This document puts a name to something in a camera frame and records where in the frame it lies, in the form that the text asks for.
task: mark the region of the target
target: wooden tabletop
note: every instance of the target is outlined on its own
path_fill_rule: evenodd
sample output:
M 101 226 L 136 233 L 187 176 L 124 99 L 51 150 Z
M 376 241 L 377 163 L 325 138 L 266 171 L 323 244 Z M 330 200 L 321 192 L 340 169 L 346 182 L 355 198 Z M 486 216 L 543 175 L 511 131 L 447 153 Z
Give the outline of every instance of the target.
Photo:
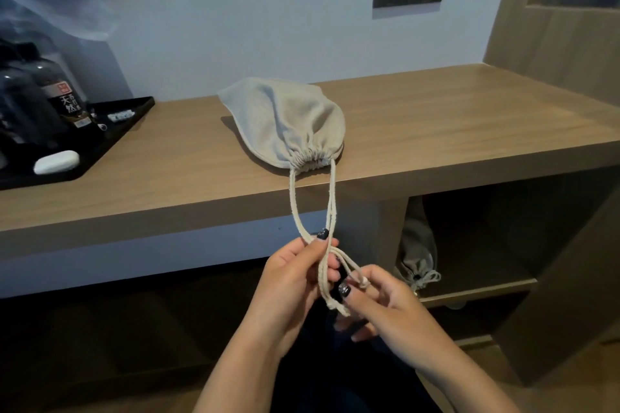
M 491 66 L 319 84 L 344 110 L 339 200 L 383 200 L 620 163 L 620 109 Z M 299 180 L 327 204 L 327 173 Z M 285 215 L 288 174 L 217 97 L 158 103 L 81 178 L 0 191 L 5 257 Z

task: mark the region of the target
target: dark pants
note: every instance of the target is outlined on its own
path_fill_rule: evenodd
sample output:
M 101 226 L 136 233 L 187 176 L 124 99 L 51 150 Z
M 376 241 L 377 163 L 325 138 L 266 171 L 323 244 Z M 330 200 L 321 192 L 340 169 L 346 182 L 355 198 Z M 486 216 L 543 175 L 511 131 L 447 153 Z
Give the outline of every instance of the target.
M 353 343 L 320 299 L 280 363 L 272 412 L 441 413 L 420 379 L 379 338 Z

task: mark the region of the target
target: hand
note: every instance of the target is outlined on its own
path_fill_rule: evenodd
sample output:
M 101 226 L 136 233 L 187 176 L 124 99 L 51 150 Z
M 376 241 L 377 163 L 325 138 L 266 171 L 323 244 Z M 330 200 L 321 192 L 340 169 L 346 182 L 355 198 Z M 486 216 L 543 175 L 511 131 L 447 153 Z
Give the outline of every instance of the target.
M 394 354 L 423 374 L 441 376 L 454 369 L 461 350 L 439 326 L 413 291 L 402 281 L 376 265 L 361 269 L 372 285 L 362 292 L 351 278 L 338 288 L 352 316 L 338 315 L 335 328 L 347 329 L 351 323 L 369 321 L 352 335 L 362 341 L 380 335 Z
M 338 240 L 332 238 L 332 246 Z M 327 251 L 327 241 L 309 245 L 296 238 L 271 255 L 254 292 L 239 331 L 258 337 L 281 358 L 295 342 L 310 307 L 319 297 L 318 263 Z M 340 262 L 329 254 L 327 279 L 340 279 Z

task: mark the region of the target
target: fingernail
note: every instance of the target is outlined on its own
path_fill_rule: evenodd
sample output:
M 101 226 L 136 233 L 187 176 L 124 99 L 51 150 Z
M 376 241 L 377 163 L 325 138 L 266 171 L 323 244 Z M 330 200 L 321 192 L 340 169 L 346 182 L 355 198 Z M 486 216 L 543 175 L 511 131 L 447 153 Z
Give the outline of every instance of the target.
M 343 283 L 340 283 L 340 285 L 338 286 L 338 292 L 340 293 L 342 298 L 345 299 L 346 296 L 351 294 L 351 288 L 347 283 L 343 282 Z
M 329 230 L 323 229 L 317 235 L 316 238 L 320 238 L 321 240 L 326 240 L 329 237 Z

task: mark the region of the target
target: person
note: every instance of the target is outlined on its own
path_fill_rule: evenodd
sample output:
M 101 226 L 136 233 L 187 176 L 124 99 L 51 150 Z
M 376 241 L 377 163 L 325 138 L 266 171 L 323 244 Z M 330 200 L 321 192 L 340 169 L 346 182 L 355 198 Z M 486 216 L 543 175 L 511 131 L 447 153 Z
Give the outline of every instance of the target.
M 326 251 L 325 240 L 306 245 L 298 238 L 267 260 L 195 413 L 440 412 L 416 370 L 460 413 L 518 411 L 411 289 L 378 266 L 361 269 L 371 283 L 365 290 L 351 278 L 334 289 L 352 316 L 330 319 L 322 301 L 314 304 L 317 264 Z M 336 283 L 340 265 L 333 254 L 327 266 Z M 325 326 L 332 323 L 329 334 Z

